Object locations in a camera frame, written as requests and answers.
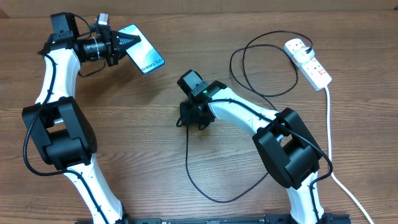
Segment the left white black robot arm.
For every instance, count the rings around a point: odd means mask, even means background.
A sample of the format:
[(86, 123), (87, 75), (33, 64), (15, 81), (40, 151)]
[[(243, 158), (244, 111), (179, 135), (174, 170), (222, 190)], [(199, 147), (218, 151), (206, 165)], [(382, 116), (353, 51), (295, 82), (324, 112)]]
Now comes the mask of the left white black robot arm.
[(92, 223), (134, 223), (99, 167), (96, 136), (76, 102), (75, 88), (83, 63), (117, 65), (141, 38), (112, 30), (104, 13), (81, 34), (77, 18), (70, 12), (50, 17), (53, 33), (38, 52), (45, 60), (42, 89), (34, 105), (22, 110), (27, 127), (23, 160), (35, 175), (67, 177), (86, 203)]

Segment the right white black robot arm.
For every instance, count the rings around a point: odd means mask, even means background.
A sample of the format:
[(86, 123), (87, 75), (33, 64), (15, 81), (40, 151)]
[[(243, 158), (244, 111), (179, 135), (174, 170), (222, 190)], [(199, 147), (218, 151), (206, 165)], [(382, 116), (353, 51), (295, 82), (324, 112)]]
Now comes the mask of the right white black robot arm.
[(180, 104), (177, 126), (205, 129), (216, 119), (228, 121), (248, 133), (271, 177), (286, 188), (296, 223), (320, 223), (324, 210), (314, 180), (319, 170), (319, 146), (300, 116), (292, 109), (281, 112), (261, 108), (241, 98), (224, 83), (204, 81), (193, 70), (178, 86), (188, 96)]

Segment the blue Samsung Galaxy smartphone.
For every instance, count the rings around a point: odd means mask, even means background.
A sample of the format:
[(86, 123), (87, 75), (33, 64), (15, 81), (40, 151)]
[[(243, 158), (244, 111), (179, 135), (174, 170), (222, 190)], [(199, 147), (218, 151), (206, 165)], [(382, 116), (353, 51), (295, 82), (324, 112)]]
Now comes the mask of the blue Samsung Galaxy smartphone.
[(165, 64), (165, 60), (160, 53), (158, 53), (135, 24), (120, 29), (119, 32), (138, 35), (141, 38), (140, 42), (128, 48), (126, 52), (143, 74), (148, 74)]

